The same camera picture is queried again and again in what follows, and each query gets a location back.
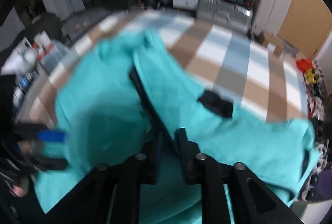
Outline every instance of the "metal bolt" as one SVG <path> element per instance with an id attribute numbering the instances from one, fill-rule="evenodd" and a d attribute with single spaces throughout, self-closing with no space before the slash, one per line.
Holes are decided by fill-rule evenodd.
<path id="1" fill-rule="evenodd" d="M 108 165 L 106 163 L 99 163 L 97 165 L 97 170 L 99 171 L 106 171 L 108 169 Z"/>
<path id="2" fill-rule="evenodd" d="M 196 154 L 196 159 L 200 159 L 200 160 L 205 160 L 207 158 L 207 156 L 203 153 L 198 153 Z"/>
<path id="3" fill-rule="evenodd" d="M 241 162 L 235 163 L 235 169 L 242 171 L 245 168 L 246 168 L 246 166 L 243 163 L 241 163 Z"/>
<path id="4" fill-rule="evenodd" d="M 146 154 L 138 153 L 138 154 L 135 155 L 135 158 L 138 159 L 138 160 L 146 159 Z"/>

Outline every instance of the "teal garment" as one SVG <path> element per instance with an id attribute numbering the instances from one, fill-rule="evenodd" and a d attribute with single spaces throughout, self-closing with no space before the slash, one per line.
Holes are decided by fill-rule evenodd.
<path id="1" fill-rule="evenodd" d="M 243 162 L 283 202 L 292 203 L 289 193 L 297 195 L 319 158 L 311 123 L 266 123 L 239 105 L 231 119 L 215 115 L 197 101 L 204 87 L 166 52 L 158 33 L 143 31 L 100 41 L 59 91 L 56 115 L 58 128 L 68 134 L 62 151 L 70 165 L 37 178 L 44 212 L 93 166 L 121 163 L 150 139 L 148 120 L 128 78 L 133 66 L 171 139 L 185 127 L 202 152 L 229 165 Z M 309 151 L 309 165 L 302 176 L 304 150 Z M 164 144 L 159 183 L 141 187 L 140 223 L 200 223 L 200 199 L 200 186 L 184 184 L 178 156 L 172 145 Z"/>

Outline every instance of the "wooden door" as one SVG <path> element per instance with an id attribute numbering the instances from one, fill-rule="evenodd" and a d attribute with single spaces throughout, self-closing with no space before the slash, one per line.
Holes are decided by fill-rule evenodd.
<path id="1" fill-rule="evenodd" d="M 332 14 L 323 0 L 292 0 L 278 36 L 313 57 L 327 39 Z"/>

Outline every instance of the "plaid bedsheet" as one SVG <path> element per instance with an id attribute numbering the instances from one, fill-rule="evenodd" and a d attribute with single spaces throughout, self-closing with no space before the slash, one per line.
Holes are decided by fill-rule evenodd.
<path id="1" fill-rule="evenodd" d="M 108 16 L 77 41 L 49 76 L 30 118 L 54 126 L 56 93 L 82 56 L 103 37 L 144 28 L 159 31 L 182 67 L 222 98 L 241 104 L 263 120 L 307 117 L 303 76 L 289 62 L 223 27 L 176 13 L 145 11 Z"/>

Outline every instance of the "white wardrobe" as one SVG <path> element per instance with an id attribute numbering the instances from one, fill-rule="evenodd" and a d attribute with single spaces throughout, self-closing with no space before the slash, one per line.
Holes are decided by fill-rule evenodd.
<path id="1" fill-rule="evenodd" d="M 254 0 L 252 32 L 260 35 L 267 31 L 277 36 L 292 0 Z"/>

